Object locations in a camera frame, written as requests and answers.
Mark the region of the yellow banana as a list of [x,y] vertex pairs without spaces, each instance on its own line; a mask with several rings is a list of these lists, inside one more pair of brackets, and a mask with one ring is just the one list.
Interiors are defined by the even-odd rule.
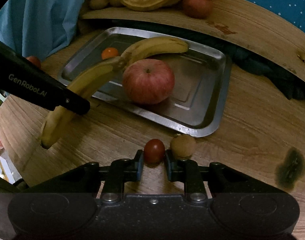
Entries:
[[85,115],[90,109],[90,98],[104,84],[114,78],[127,62],[121,56],[112,57],[100,63],[94,64],[80,73],[67,89],[77,95],[70,99],[72,108],[58,106],[46,116],[40,131],[40,145],[44,149],[53,146],[67,130],[68,124],[76,114]]
[[188,51],[187,42],[176,37],[152,37],[140,40],[129,46],[121,57],[127,62],[127,66],[136,61],[146,59],[157,54],[185,53]]

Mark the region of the small red cherry tomato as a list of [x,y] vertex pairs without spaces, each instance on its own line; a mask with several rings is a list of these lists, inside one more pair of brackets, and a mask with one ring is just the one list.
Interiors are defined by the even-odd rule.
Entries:
[[159,139],[152,139],[144,146],[143,157],[148,165],[155,165],[162,161],[165,154],[165,145]]

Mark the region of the large red apple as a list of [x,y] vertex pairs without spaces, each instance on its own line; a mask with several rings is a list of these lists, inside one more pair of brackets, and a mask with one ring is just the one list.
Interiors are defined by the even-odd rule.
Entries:
[[136,103],[148,105],[160,103],[170,96],[174,85],[174,72],[162,60],[139,60],[131,64],[123,73],[124,91]]

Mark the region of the brown longan fruit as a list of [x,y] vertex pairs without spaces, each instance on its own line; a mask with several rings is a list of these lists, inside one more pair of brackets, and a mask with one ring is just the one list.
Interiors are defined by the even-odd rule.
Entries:
[[170,142],[170,149],[175,158],[187,159],[196,151],[196,140],[187,134],[180,134]]

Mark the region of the blue cloth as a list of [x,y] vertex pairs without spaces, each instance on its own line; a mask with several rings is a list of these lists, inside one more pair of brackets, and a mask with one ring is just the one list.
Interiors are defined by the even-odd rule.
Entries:
[[41,60],[68,46],[85,0],[7,0],[0,9],[0,41]]

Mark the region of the steel tray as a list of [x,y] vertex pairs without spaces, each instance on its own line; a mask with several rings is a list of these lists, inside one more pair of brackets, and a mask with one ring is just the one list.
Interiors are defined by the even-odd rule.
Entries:
[[[58,80],[68,85],[79,73],[101,61],[105,48],[122,53],[144,38],[157,37],[153,31],[113,27],[91,39],[61,68]],[[175,86],[169,98],[157,105],[132,102],[122,87],[122,74],[117,74],[93,96],[155,123],[192,137],[214,133],[220,124],[229,87],[231,59],[222,51],[199,42],[186,40],[184,54],[161,54],[155,58],[169,64],[175,74]]]

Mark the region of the orange tangerine far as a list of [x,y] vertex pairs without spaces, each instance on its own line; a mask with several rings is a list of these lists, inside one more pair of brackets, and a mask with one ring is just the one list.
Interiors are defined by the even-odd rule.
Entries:
[[114,47],[105,48],[101,53],[101,57],[103,60],[110,59],[112,57],[119,56],[119,55],[120,54],[119,54],[118,49],[116,49]]

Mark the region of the brown kiwi on shelf right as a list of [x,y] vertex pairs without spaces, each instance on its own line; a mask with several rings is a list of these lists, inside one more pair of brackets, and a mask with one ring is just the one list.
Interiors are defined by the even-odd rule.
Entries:
[[121,0],[109,0],[109,3],[113,7],[121,7],[122,6]]

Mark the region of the wooden curved shelf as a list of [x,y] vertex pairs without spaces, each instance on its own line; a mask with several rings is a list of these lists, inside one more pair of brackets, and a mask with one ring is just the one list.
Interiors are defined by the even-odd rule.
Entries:
[[305,82],[305,33],[280,16],[245,0],[214,0],[205,20],[173,9],[133,11],[106,8],[88,11],[83,19],[138,20],[198,31],[253,51],[292,72]]

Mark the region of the red apple on shelf lower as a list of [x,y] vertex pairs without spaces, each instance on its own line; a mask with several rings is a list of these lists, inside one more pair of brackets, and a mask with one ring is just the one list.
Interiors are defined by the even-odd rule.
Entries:
[[213,2],[211,0],[183,0],[183,13],[192,18],[205,19],[213,11]]

